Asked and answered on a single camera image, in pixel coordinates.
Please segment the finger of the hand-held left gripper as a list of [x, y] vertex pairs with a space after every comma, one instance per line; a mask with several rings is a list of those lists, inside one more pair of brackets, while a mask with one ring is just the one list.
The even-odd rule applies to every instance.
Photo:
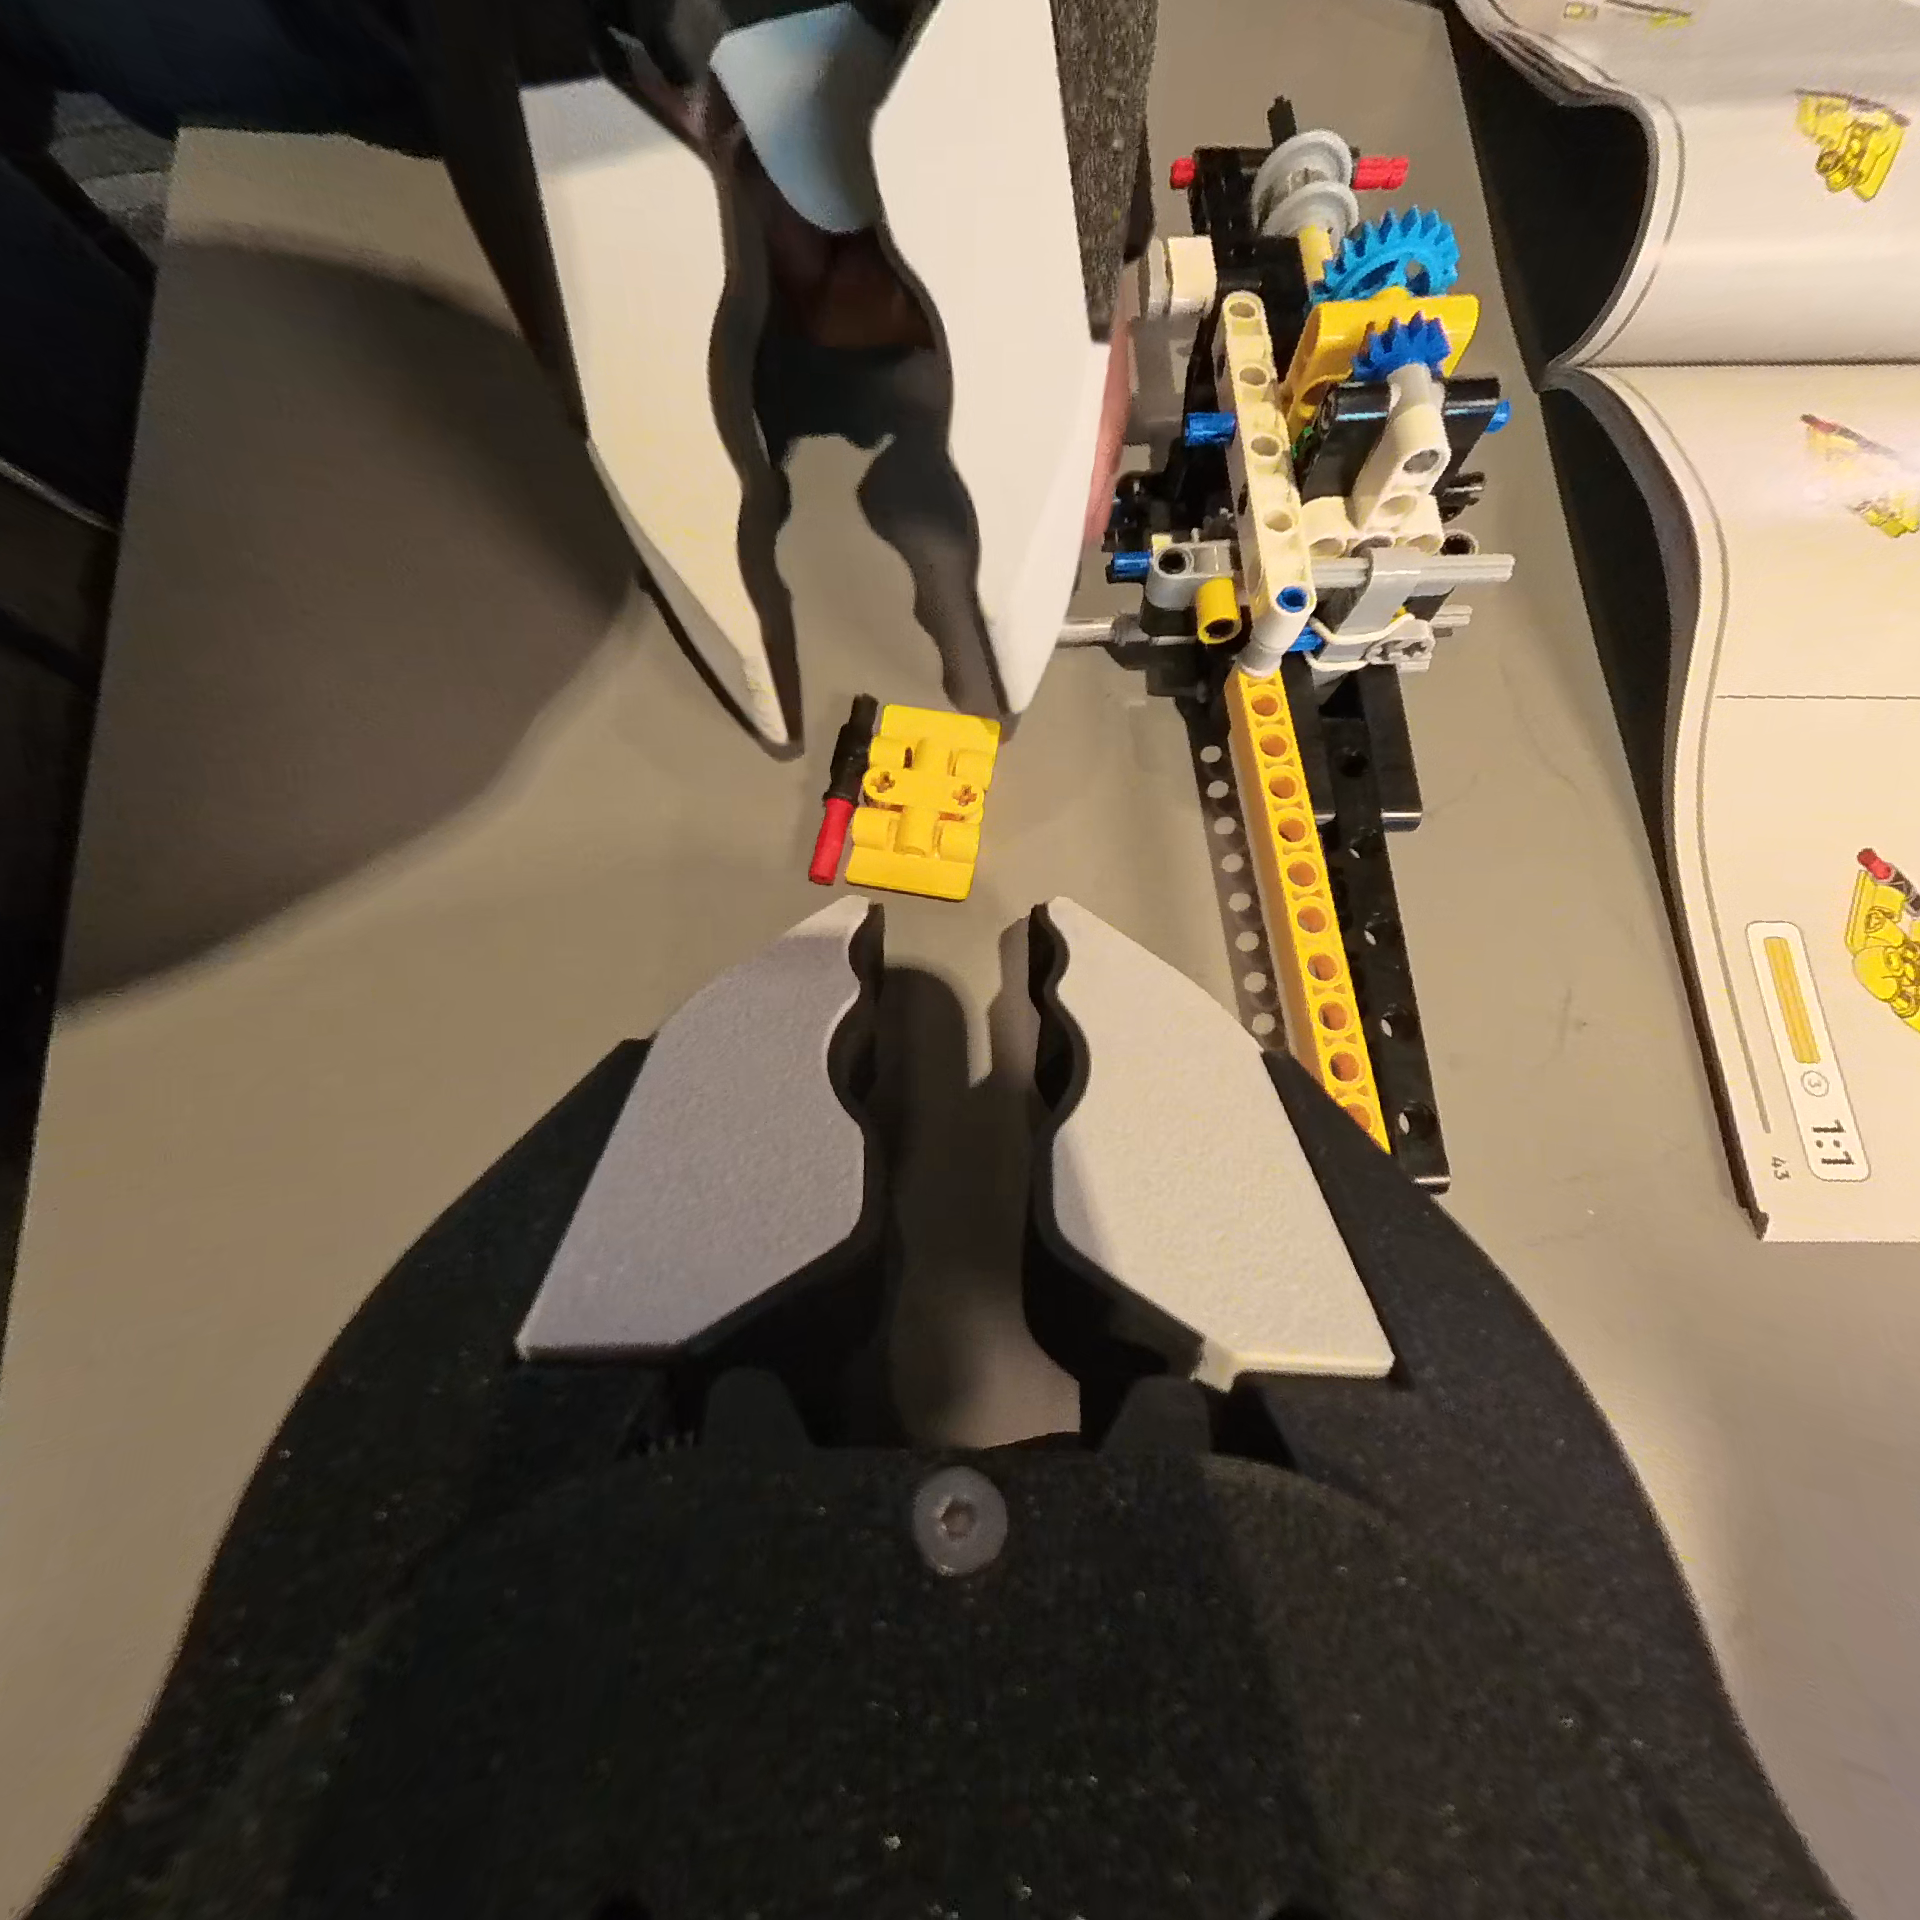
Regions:
[[1109, 364], [1087, 309], [1051, 2], [932, 2], [872, 114], [872, 166], [948, 353], [978, 611], [999, 704], [1023, 713], [1080, 569]]
[[798, 746], [740, 560], [740, 429], [713, 398], [730, 294], [707, 162], [609, 78], [522, 86], [589, 457], [647, 584], [716, 692], [767, 750]]

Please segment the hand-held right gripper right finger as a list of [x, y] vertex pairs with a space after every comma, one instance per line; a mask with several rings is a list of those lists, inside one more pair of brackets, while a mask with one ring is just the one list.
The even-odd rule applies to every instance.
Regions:
[[1028, 919], [1041, 1247], [1117, 1338], [1207, 1389], [1384, 1380], [1394, 1354], [1265, 1049], [1068, 896]]

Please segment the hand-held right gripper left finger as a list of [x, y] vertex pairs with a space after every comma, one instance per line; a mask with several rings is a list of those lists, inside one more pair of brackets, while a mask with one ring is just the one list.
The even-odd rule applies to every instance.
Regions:
[[835, 900], [652, 1039], [516, 1332], [528, 1362], [716, 1357], [862, 1298], [883, 1241], [868, 1054], [883, 913]]

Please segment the red and black lego pin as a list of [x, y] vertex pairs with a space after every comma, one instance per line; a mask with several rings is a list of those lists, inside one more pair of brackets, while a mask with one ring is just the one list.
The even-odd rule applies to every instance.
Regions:
[[848, 717], [844, 721], [835, 739], [832, 759], [829, 759], [829, 782], [821, 791], [821, 823], [820, 823], [813, 855], [806, 864], [806, 880], [816, 886], [835, 886], [839, 875], [846, 842], [851, 836], [851, 818], [862, 804], [862, 782], [868, 778], [877, 722], [879, 722], [879, 702], [868, 692], [857, 692], [851, 698]]

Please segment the yellow lego connector piece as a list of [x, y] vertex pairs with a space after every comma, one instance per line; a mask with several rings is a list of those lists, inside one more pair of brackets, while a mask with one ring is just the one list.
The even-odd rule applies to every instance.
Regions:
[[964, 903], [999, 755], [999, 722], [884, 704], [848, 827], [846, 883]]

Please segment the lego vehicle chassis assembly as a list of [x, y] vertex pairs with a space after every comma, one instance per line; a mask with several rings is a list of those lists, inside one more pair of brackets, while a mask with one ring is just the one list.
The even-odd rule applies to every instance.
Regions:
[[1480, 300], [1406, 160], [1308, 127], [1195, 147], [1184, 230], [1131, 260], [1131, 418], [1100, 534], [1125, 611], [1066, 643], [1180, 708], [1240, 1020], [1412, 1185], [1452, 1185], [1391, 836], [1423, 825], [1406, 682], [1508, 583], [1463, 517], [1508, 404], [1460, 370]]

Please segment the lego instruction booklet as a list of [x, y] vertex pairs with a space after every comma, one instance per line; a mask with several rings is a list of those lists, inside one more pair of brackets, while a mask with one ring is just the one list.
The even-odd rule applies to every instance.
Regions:
[[1743, 1206], [1916, 1241], [1916, 6], [1457, 22]]

